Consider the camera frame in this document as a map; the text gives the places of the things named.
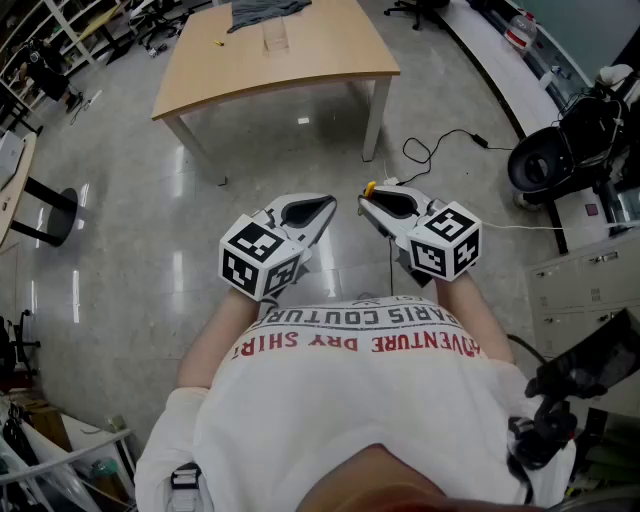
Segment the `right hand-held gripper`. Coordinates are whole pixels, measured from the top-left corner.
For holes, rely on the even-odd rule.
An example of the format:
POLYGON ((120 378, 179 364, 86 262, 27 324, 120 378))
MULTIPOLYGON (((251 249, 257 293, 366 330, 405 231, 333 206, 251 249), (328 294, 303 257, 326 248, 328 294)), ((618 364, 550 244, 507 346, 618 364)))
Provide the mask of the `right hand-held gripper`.
POLYGON ((445 204, 414 188, 382 185, 360 195, 358 203, 371 224, 394 239, 398 262, 421 288, 434 278, 454 281, 481 256, 482 223, 455 201, 445 204))

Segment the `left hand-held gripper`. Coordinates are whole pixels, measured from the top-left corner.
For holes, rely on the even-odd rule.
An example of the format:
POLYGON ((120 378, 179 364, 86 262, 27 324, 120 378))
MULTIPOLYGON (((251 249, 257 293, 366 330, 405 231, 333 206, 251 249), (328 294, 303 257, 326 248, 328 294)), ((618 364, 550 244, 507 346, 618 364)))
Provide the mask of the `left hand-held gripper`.
POLYGON ((280 293, 295 282, 312 246, 337 208, 323 193, 279 196, 254 215, 242 215, 220 241, 219 276, 254 301, 280 293))

